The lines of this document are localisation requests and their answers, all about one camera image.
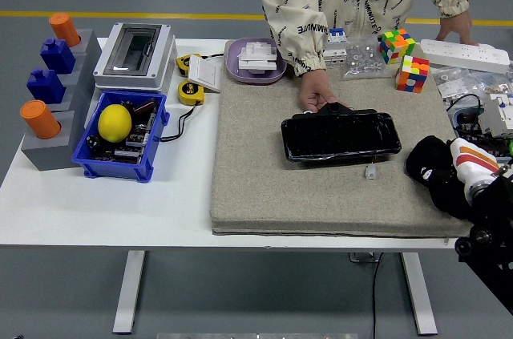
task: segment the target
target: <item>black glove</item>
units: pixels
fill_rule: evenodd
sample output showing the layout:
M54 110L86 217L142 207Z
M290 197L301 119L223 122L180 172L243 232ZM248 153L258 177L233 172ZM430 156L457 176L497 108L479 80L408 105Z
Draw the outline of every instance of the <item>black glove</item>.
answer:
M471 206L465 200L465 185L452 165L447 143L435 136L422 139L406 159L406 172L426 186L436 208L459 219L467 219Z

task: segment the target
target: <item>yellow lemon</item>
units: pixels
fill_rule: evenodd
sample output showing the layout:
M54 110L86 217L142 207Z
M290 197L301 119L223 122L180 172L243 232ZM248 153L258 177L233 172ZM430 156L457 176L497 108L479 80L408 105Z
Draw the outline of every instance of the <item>yellow lemon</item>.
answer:
M131 116L127 108L121 104L106 107L98 119L98 132L106 141L119 143L131 130Z

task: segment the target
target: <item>purple tray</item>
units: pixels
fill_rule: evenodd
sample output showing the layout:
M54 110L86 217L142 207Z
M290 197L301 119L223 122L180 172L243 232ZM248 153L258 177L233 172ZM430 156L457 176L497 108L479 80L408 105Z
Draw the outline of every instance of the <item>purple tray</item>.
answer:
M277 51L277 68L275 71L266 71L262 75L254 75L253 73L249 73L247 70L239 69L239 54L248 42L266 42L271 44L271 46L276 47L276 43L270 38L239 38L232 42L228 48L228 53L226 55L226 69L228 70L228 73L235 80L247 84L268 85L279 80L287 68L287 62L281 57L279 51Z

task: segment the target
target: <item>white table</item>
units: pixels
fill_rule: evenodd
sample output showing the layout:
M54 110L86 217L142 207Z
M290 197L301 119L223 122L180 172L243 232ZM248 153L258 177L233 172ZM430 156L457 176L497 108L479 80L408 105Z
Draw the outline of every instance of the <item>white table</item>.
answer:
M218 54L227 40L177 39L178 54ZM210 63L222 65L222 58ZM183 78L175 70L163 135L177 132L189 110L174 92ZM149 184L115 178L88 179L83 169L39 172L18 149L0 187L0 245L128 248L115 332L131 332L143 252L156 248L255 248L403 253L419 333L436 333L416 252L454 247L455 239L393 239L351 236L214 236L209 208L220 95L187 119L184 134L159 145ZM420 315L427 314L426 322Z

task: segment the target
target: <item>blue bin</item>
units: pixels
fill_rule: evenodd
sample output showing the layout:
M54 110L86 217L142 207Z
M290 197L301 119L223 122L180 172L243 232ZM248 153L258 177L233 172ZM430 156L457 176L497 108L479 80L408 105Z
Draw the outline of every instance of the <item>blue bin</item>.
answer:
M121 163L115 161L102 161L92 159L91 149L87 146L86 138L89 135L98 135L98 119L103 109L111 104L122 102L133 103L137 106L149 99L155 99L158 104L155 121L139 163ZM99 98L95 112L86 127L82 138L71 157L74 163L80 164L84 169L84 175L89 178L100 176L134 179L140 183L147 183L153 173L153 159L157 152L162 130L168 124L169 113L165 110L166 96L154 93L132 91L104 91Z

